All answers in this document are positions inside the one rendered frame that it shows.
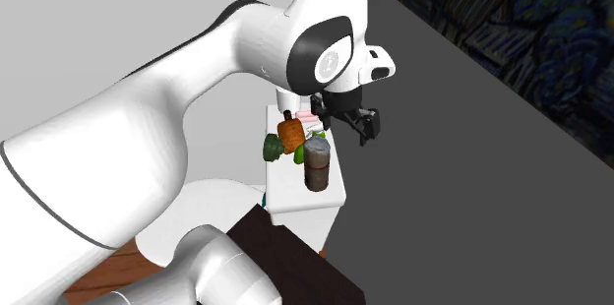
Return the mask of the pink and white object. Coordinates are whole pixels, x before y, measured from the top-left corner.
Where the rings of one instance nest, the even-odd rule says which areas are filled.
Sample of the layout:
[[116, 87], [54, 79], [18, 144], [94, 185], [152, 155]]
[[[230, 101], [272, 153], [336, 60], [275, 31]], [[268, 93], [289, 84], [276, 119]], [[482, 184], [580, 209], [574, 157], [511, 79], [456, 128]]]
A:
[[302, 124], [306, 135], [320, 133], [324, 130], [324, 123], [321, 119], [309, 111], [298, 111], [295, 117]]

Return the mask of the white cup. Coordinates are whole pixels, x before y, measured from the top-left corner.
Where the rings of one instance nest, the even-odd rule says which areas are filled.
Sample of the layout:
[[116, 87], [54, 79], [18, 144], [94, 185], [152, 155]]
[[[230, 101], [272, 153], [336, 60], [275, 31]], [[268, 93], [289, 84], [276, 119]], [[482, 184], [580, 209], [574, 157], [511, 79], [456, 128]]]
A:
[[280, 113], [288, 110], [294, 114], [300, 110], [301, 97], [281, 87], [276, 87], [276, 105]]

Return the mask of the orange bottle with black cap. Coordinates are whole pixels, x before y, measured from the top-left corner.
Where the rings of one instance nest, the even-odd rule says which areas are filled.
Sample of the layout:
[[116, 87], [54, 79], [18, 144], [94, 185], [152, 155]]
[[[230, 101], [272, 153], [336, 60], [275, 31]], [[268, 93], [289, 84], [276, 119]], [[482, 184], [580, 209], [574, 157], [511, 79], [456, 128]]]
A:
[[305, 133], [301, 121], [294, 118], [289, 110], [282, 112], [283, 120], [276, 126], [277, 134], [284, 146], [284, 153], [294, 153], [305, 141]]

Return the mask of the grey brown can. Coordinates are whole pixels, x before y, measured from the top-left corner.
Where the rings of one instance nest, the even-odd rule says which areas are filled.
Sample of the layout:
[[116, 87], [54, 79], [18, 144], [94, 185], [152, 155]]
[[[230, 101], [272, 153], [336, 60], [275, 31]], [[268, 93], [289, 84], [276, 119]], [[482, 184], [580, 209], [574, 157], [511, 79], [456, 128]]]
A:
[[322, 137], [312, 136], [303, 144], [304, 181], [312, 192], [321, 192], [329, 185], [331, 146]]

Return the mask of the dark green round object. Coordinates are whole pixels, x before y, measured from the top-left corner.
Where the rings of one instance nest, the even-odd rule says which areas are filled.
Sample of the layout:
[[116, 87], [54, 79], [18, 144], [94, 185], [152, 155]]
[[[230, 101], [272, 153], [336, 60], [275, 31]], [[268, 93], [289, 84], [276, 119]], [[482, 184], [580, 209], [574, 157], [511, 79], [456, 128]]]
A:
[[263, 160], [273, 162], [284, 153], [285, 147], [282, 139], [276, 134], [268, 134], [263, 142]]

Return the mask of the dark robot stand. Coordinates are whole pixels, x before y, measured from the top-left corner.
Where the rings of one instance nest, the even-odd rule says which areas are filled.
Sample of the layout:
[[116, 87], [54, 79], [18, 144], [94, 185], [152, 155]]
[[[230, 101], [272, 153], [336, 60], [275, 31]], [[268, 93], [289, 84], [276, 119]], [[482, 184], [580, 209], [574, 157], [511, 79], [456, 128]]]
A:
[[227, 235], [268, 275], [282, 305], [366, 305], [364, 292], [291, 230], [254, 206]]

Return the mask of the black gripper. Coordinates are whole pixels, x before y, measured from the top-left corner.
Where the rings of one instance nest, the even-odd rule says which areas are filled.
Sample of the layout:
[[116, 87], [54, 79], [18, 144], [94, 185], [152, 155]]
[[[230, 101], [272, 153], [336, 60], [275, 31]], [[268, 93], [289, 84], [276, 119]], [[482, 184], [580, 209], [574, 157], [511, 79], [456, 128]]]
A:
[[310, 96], [311, 113], [323, 123], [323, 129], [331, 127], [331, 114], [342, 112], [343, 120], [359, 135], [359, 146], [364, 147], [368, 141], [375, 140], [381, 131], [379, 111], [375, 108], [361, 107], [362, 87], [352, 91], [322, 91]]

